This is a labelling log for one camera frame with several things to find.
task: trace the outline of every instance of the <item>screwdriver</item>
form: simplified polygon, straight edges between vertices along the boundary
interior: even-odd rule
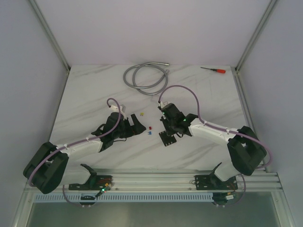
[[[209,68],[204,68],[204,67],[201,67],[201,68],[207,69],[207,70],[212,70],[212,71],[219,72],[219,73],[226,73],[225,70],[209,69]]]

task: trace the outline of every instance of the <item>metal bracket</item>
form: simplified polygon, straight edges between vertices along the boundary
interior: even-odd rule
[[[159,132],[159,136],[160,136],[160,138],[161,138],[161,140],[162,140],[162,142],[165,146],[169,146],[169,145],[177,142],[174,135],[168,136],[166,134],[166,131]]]
[[[112,176],[110,175],[97,175],[95,184],[89,188],[87,184],[78,184],[73,183],[70,184],[69,190],[70,191],[100,191],[102,188],[105,188],[105,184],[112,182]]]
[[[235,191],[238,189],[236,177],[232,177],[225,182],[221,182],[219,185],[211,183],[210,175],[196,175],[195,185],[197,191],[209,191],[209,190],[231,190]]]

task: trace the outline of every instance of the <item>black cable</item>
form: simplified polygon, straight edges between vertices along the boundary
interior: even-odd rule
[[[125,138],[125,140],[114,140],[114,142],[125,142],[126,140],[127,140],[127,138]]]
[[[104,193],[104,191],[100,190],[96,195],[95,198],[98,198],[100,195],[102,195]]]
[[[179,138],[182,138],[184,134],[179,135],[179,134],[176,132],[176,135],[177,135]]]

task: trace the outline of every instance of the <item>black mounting plate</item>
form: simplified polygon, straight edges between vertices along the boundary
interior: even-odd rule
[[[90,195],[81,196],[81,200],[95,200],[96,198]],[[94,202],[80,202],[81,205],[94,205]]]
[[[220,185],[217,185],[216,187],[211,183],[210,181],[210,175],[195,175],[195,185],[197,191],[209,191],[209,190],[224,190],[224,191],[230,191],[230,190],[237,190],[238,184],[236,177],[231,177],[227,181],[222,182]]]
[[[73,183],[70,184],[69,186],[69,190],[70,191],[100,191],[102,188],[105,188],[105,184],[112,182],[112,176],[110,175],[97,175],[96,176],[96,183],[89,188],[87,184],[78,184],[78,183]]]
[[[175,142],[177,142],[176,138],[174,135],[168,136],[166,131],[159,132],[159,136],[164,143],[165,146],[169,146]]]

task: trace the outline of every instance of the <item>red screwdriver handle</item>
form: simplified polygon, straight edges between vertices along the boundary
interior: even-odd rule
[[[226,70],[217,70],[219,73],[226,73]]]

